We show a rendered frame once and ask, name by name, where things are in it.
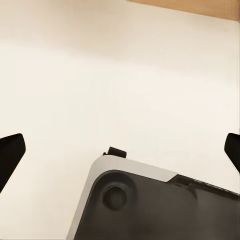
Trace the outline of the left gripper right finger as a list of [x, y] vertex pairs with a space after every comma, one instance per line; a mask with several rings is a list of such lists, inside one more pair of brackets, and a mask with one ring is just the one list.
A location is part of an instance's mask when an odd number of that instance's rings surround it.
[[240, 173], [240, 135], [229, 133], [225, 141], [224, 151]]

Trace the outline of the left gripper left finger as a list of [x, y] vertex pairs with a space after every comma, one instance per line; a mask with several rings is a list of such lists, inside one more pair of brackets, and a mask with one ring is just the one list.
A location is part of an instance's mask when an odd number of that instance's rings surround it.
[[26, 152], [21, 133], [0, 138], [0, 193]]

